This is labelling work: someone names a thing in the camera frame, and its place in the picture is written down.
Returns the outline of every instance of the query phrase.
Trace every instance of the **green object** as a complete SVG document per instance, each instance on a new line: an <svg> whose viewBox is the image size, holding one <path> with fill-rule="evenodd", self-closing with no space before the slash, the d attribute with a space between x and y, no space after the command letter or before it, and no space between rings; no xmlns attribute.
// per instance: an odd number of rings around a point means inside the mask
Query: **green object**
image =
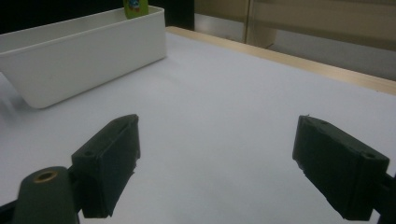
<svg viewBox="0 0 396 224"><path fill-rule="evenodd" d="M148 0L122 0L126 18L133 19L136 17L146 16L149 14Z"/></svg>

